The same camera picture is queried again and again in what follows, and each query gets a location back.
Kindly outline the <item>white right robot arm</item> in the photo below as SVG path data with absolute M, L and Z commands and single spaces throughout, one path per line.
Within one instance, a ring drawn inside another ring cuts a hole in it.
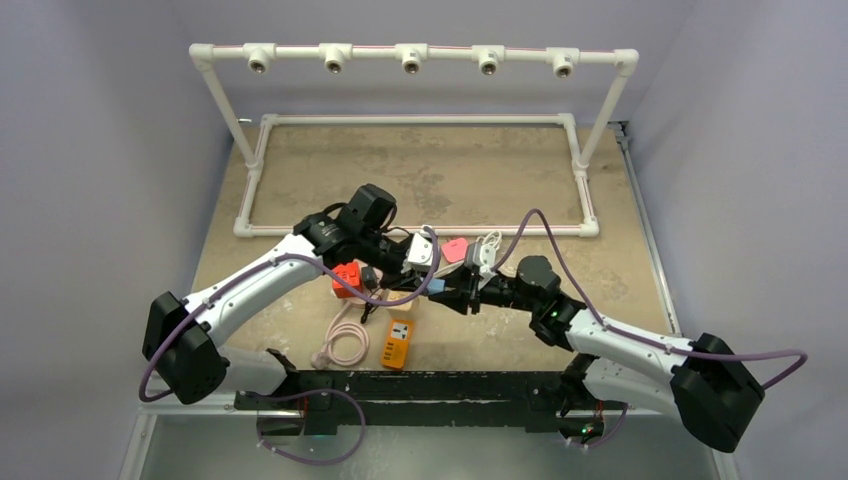
M 736 450 L 765 392 L 722 339 L 676 338 L 603 319 L 560 285 L 545 257 L 529 256 L 512 276 L 459 267 L 432 280 L 426 295 L 460 314 L 483 305 L 529 313 L 537 338 L 575 355 L 559 380 L 563 412 L 621 402 L 679 421 L 714 450 Z

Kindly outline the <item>orange power strip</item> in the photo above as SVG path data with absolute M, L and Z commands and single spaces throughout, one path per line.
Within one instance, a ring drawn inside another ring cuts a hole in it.
M 502 242 L 502 233 L 499 231 L 491 231 L 484 236 L 480 236 L 473 241 L 468 240 L 469 245 L 475 241 L 485 240 L 497 247 L 499 251 Z M 426 295 L 427 285 L 433 278 L 441 278 L 447 273 L 456 268 L 467 268 L 463 262 L 449 264 L 442 256 L 440 246 L 440 268 L 437 270 L 429 270 L 427 272 L 417 272 L 409 270 L 406 274 L 396 280 L 385 285 L 387 291 L 409 292 L 413 296 L 417 296 L 419 301 L 428 297 Z M 410 348 L 410 336 L 414 330 L 414 322 L 416 318 L 416 310 L 410 313 L 392 312 L 388 310 L 391 318 L 389 331 L 386 337 L 381 365 L 392 370 L 401 370 L 404 367 L 408 351 Z

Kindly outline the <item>black charger adapter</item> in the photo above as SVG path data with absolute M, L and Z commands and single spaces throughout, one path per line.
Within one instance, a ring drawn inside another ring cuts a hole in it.
M 363 286 L 368 291 L 372 299 L 382 298 L 382 289 L 380 288 L 380 279 L 377 271 L 371 266 L 365 266 L 361 269 L 361 278 Z M 372 303 L 366 302 L 363 307 L 363 313 L 360 317 L 360 323 L 365 325 L 370 315 L 377 309 Z

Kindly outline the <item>beige cube socket adapter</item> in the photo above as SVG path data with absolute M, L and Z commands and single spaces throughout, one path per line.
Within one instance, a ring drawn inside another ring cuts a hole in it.
M 386 301 L 391 303 L 387 309 L 404 314 L 414 312 L 419 305 L 419 298 L 409 292 L 389 291 Z

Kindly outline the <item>blue square charger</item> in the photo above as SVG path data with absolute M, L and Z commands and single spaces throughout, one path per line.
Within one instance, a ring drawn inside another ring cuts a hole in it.
M 437 295 L 446 290 L 445 280 L 442 278 L 433 278 L 427 285 L 427 296 Z

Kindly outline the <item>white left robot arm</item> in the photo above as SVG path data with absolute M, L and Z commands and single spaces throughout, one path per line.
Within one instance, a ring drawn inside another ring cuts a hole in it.
M 170 291 L 156 297 L 142 344 L 147 366 L 140 400 L 175 395 L 189 405 L 233 390 L 257 393 L 275 409 L 292 405 L 298 382 L 282 354 L 227 349 L 227 340 L 276 300 L 339 265 L 359 260 L 400 273 L 411 242 L 388 237 L 396 212 L 391 194 L 365 184 L 349 201 L 305 216 L 269 252 L 226 279 L 184 298 Z

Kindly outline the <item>red cube socket adapter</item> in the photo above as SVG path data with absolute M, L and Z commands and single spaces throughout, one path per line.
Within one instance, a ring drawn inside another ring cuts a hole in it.
M 333 272 L 357 292 L 363 292 L 361 267 L 358 262 L 340 264 L 333 269 Z M 336 298 L 347 299 L 354 297 L 354 294 L 337 280 L 332 281 L 331 289 Z

